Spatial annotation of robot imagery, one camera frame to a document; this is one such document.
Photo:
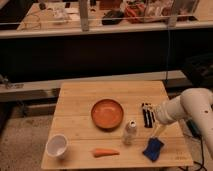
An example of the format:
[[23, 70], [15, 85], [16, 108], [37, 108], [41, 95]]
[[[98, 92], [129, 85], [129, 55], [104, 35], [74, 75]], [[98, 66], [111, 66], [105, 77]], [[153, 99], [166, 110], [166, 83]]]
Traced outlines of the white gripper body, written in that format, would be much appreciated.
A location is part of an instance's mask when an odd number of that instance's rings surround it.
[[154, 112], [160, 124], [169, 125], [179, 120], [180, 105], [173, 100], [163, 101], [154, 107]]

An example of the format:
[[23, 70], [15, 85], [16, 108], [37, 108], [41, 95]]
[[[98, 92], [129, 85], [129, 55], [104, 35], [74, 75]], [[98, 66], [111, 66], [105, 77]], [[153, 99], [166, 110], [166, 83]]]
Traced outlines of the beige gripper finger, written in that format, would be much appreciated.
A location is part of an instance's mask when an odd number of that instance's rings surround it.
[[154, 129], [154, 131], [153, 131], [151, 137], [152, 137], [152, 138], [157, 138], [157, 137], [159, 137], [160, 134], [161, 134], [165, 129], [166, 129], [166, 125], [158, 124], [158, 125], [155, 127], [155, 129]]
[[150, 112], [154, 112], [156, 109], [156, 105], [152, 105], [152, 104], [148, 104], [144, 106], [145, 110], [150, 111]]

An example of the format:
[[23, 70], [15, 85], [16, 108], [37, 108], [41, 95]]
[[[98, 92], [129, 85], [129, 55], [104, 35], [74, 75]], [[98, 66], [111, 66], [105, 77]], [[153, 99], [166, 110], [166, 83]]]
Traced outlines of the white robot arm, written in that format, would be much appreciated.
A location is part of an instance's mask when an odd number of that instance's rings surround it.
[[167, 125], [191, 117], [197, 125], [213, 159], [213, 92], [207, 88], [189, 88], [179, 96], [154, 107], [157, 125], [150, 137], [158, 137]]

